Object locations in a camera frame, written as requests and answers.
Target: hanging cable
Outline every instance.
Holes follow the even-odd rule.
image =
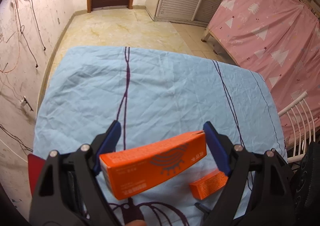
[[[0,129],[2,129],[4,131],[4,133],[6,133],[10,138],[12,138],[15,141],[17,141],[20,144],[20,146],[23,146],[27,151],[33,152],[32,148],[27,147],[20,138],[18,138],[17,136],[13,135],[9,131],[7,131],[2,124],[0,124]]]
[[[25,35],[24,35],[24,33],[23,33],[23,31],[24,31],[24,25],[21,25],[20,16],[19,16],[19,10],[18,10],[18,7],[17,7],[17,1],[16,1],[16,0],[14,0],[14,4],[15,4],[15,7],[16,7],[16,9],[17,9],[17,15],[18,15],[18,20],[19,20],[20,32],[21,32],[24,40],[26,41],[27,47],[28,47],[30,53],[32,54],[32,56],[33,56],[33,58],[34,58],[34,60],[35,60],[35,62],[36,62],[36,68],[38,68],[37,59],[36,59],[36,57],[34,56],[33,52],[31,51],[30,46],[29,46],[29,44],[28,44],[28,41],[27,41],[27,39],[26,39],[26,37],[25,37]]]
[[[16,12],[16,10],[14,10],[14,14],[15,14],[15,19],[16,19],[16,25],[17,25],[17,35],[18,35],[18,58],[17,58],[17,62],[16,62],[16,64],[14,65],[14,67],[11,69],[11,70],[9,70],[9,71],[4,71],[4,69],[3,70],[1,70],[1,68],[0,68],[0,72],[1,73],[4,73],[4,74],[7,74],[7,73],[10,73],[10,72],[12,72],[16,67],[17,67],[17,65],[18,65],[18,62],[19,62],[19,58],[20,58],[20,42],[19,42],[19,28],[18,28],[18,21],[17,21],[17,12]],[[9,39],[7,40],[7,42],[10,40],[10,38],[13,36],[15,34],[15,32],[9,37]]]
[[[2,73],[4,73],[5,79],[7,79],[8,84],[9,84],[13,89],[12,89],[11,87],[9,87],[8,85],[4,84],[4,82],[2,81],[2,79],[1,79],[1,77],[0,77],[0,81],[2,82],[2,87],[1,87],[1,89],[0,89],[0,95],[1,95],[1,92],[2,92],[2,89],[3,89],[3,86],[6,86],[6,87],[8,87],[8,88],[13,92],[14,97],[15,97],[17,100],[21,101],[21,100],[23,99],[23,97],[22,97],[19,93],[17,93],[17,91],[16,91],[16,89],[14,88],[14,86],[12,86],[12,84],[9,82],[7,73],[6,73],[6,72],[2,72]]]
[[[20,157],[16,152],[14,152],[6,143],[4,143],[1,139],[0,141],[2,142],[2,144],[4,144],[12,153],[14,153],[17,157],[19,157],[20,159],[22,159],[24,162],[28,163],[27,160],[25,160],[24,158]]]
[[[38,25],[38,21],[37,21],[37,18],[36,18],[36,13],[35,13],[35,9],[33,7],[33,0],[31,0],[31,7],[32,7],[32,11],[33,11],[33,15],[35,16],[35,20],[36,20],[36,25],[37,25],[37,28],[38,28],[38,34],[40,36],[40,41],[42,43],[42,46],[43,46],[43,50],[45,51],[45,46],[43,44],[43,41],[42,41],[42,37],[41,37],[41,34],[40,34],[40,29],[39,29],[39,25]]]

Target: small orange box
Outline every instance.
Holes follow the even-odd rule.
[[[188,132],[146,146],[100,155],[113,195],[128,198],[186,170],[207,154],[203,131]]]
[[[199,180],[190,183],[189,186],[192,196],[196,199],[203,200],[224,187],[227,181],[228,177],[216,169]]]

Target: pink bed canopy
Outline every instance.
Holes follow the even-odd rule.
[[[278,111],[307,91],[320,126],[320,26],[307,6],[295,0],[224,0],[208,27],[240,67],[263,76]],[[287,115],[281,125],[291,145]]]

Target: white tree pattern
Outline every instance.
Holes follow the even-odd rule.
[[[253,3],[249,8],[248,10],[252,13],[252,14],[255,14],[258,12],[259,10],[259,3]]]
[[[304,66],[304,61],[303,61],[303,60],[300,60],[300,61],[295,65],[294,71],[295,71],[296,73],[300,72],[300,71],[302,70],[303,66]]]
[[[276,84],[276,82],[278,81],[278,79],[279,79],[279,76],[269,78],[269,81],[270,81],[270,83],[271,83],[272,88],[275,86],[275,84]]]
[[[227,26],[230,27],[230,28],[232,27],[232,21],[233,21],[233,18],[229,19],[229,20],[226,22]]]
[[[222,1],[222,3],[220,4],[220,6],[224,7],[224,8],[228,8],[231,11],[233,10],[233,6],[235,5],[235,1],[236,0],[224,0]]]
[[[240,19],[241,22],[245,23],[248,21],[248,18],[245,16],[245,14],[243,13],[239,13],[239,15],[237,16],[237,18]]]
[[[260,37],[264,41],[266,38],[266,35],[268,33],[268,26],[265,26],[262,28],[257,27],[256,29],[252,30],[251,32],[254,33],[258,38]]]
[[[258,51],[255,51],[254,54],[259,58],[261,59],[263,57],[263,54],[266,50],[262,49],[262,50],[258,50]]]
[[[287,50],[285,52],[282,52],[282,50],[277,50],[277,51],[271,53],[271,57],[274,60],[276,60],[280,64],[280,66],[282,67],[284,60],[287,58],[288,53],[289,53],[289,50]]]
[[[299,96],[300,96],[300,90],[297,90],[297,91],[295,91],[295,92],[292,92],[292,93],[290,93],[290,95],[291,95],[291,98],[293,99],[293,100],[295,100],[296,98],[298,98]]]

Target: white metal chair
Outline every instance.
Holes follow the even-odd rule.
[[[307,97],[307,92],[304,92],[303,94],[301,94],[297,99],[295,99],[293,102],[291,102],[287,107],[285,107],[283,110],[281,110],[278,115],[279,117],[281,117],[282,115],[284,114],[287,114],[288,115],[288,118],[290,120],[290,123],[291,123],[291,127],[292,127],[292,130],[293,130],[293,137],[294,137],[294,145],[293,145],[293,156],[292,157],[288,157],[288,163],[292,163],[292,162],[297,162],[297,161],[300,161],[305,152],[306,152],[306,149],[307,149],[307,131],[306,131],[306,126],[305,126],[305,121],[302,117],[302,114],[298,108],[298,106],[301,107],[303,113],[304,113],[304,116],[306,117],[306,121],[307,121],[307,124],[308,124],[308,129],[309,129],[309,144],[311,143],[311,129],[313,130],[313,141],[315,142],[316,141],[316,131],[315,131],[315,122],[314,122],[314,119],[313,119],[313,116],[312,116],[312,113],[311,113],[311,110],[305,100],[305,98]],[[303,104],[307,107],[308,109],[308,112],[311,116],[311,121],[312,121],[312,128],[310,126],[310,122],[309,122],[309,118],[308,118],[308,115],[306,113],[306,110],[303,106]],[[304,134],[304,140],[301,142],[301,129],[300,129],[300,124],[298,122],[298,119],[297,119],[297,116],[294,112],[295,109],[299,116],[300,116],[300,122],[302,123],[303,125],[303,134]],[[298,154],[296,155],[296,146],[297,146],[297,137],[296,137],[296,129],[293,125],[293,122],[292,122],[292,118],[289,114],[289,111],[292,112],[293,114],[293,117],[295,119],[295,123],[298,125],[298,130],[299,130],[299,149],[298,149]]]

